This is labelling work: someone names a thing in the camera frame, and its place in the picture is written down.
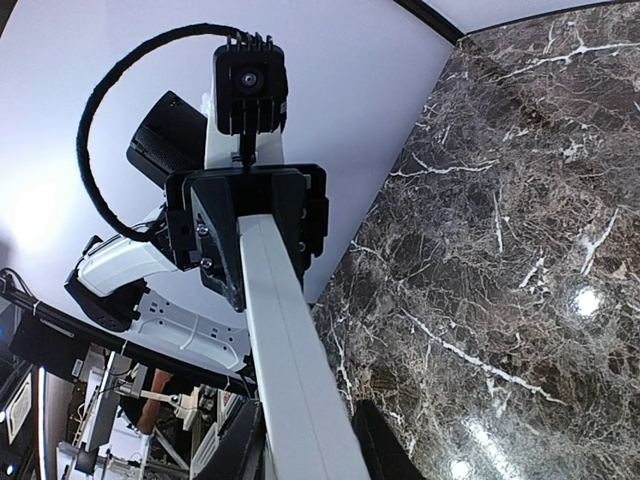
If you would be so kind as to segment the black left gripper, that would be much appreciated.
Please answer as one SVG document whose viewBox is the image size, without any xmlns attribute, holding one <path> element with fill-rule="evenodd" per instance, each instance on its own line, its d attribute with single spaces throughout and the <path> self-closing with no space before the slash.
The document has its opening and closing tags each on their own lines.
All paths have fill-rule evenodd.
<svg viewBox="0 0 640 480">
<path fill-rule="evenodd" d="M 271 215 L 304 287 L 328 236 L 327 174 L 316 164 L 179 172 L 165 182 L 166 236 L 177 267 L 199 263 L 202 284 L 245 310 L 238 219 Z"/>
</svg>

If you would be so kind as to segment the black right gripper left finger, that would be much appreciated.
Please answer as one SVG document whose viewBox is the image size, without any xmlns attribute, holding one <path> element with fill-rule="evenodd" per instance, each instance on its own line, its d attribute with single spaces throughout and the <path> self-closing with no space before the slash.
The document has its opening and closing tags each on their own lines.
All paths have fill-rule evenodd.
<svg viewBox="0 0 640 480">
<path fill-rule="evenodd" d="M 262 404 L 247 400 L 196 480 L 265 478 L 266 426 Z"/>
</svg>

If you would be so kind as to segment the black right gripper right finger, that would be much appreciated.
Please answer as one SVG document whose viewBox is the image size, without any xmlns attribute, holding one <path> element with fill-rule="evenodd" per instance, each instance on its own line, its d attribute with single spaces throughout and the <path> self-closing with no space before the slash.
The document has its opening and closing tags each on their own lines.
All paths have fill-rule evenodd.
<svg viewBox="0 0 640 480">
<path fill-rule="evenodd" d="M 371 400 L 361 400 L 357 403 L 352 427 L 372 479 L 424 479 Z"/>
</svg>

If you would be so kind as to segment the white remote control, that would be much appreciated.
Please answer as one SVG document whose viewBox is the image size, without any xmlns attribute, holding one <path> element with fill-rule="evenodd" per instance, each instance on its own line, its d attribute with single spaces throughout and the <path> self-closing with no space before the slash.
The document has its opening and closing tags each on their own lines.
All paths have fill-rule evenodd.
<svg viewBox="0 0 640 480">
<path fill-rule="evenodd" d="M 274 218 L 244 216 L 238 228 L 246 319 L 276 478 L 368 478 Z"/>
</svg>

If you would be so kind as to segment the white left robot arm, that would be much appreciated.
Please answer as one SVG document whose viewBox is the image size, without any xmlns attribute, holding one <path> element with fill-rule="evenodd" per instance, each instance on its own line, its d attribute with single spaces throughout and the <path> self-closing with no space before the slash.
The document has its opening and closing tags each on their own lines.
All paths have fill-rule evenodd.
<svg viewBox="0 0 640 480">
<path fill-rule="evenodd" d="M 136 231 L 160 229 L 146 242 L 92 238 L 65 287 L 108 331 L 222 375 L 250 377 L 239 222 L 270 216 L 303 277 L 328 233 L 327 176 L 314 164 L 208 170 L 206 129 L 205 116 L 177 94 L 155 103 L 126 156 L 163 191 Z"/>
</svg>

